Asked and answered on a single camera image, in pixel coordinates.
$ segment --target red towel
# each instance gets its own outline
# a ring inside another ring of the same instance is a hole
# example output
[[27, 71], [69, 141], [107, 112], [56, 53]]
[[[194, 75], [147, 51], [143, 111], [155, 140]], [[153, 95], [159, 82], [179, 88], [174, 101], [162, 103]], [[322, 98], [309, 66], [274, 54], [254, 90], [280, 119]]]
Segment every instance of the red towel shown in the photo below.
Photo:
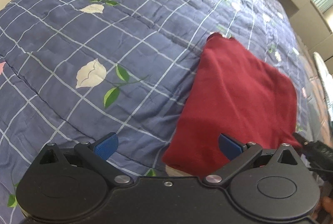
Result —
[[297, 97], [291, 80], [257, 59], [237, 40], [209, 36], [176, 133], [163, 155], [168, 166], [204, 177], [229, 160], [218, 138], [228, 134], [266, 149], [299, 147]]

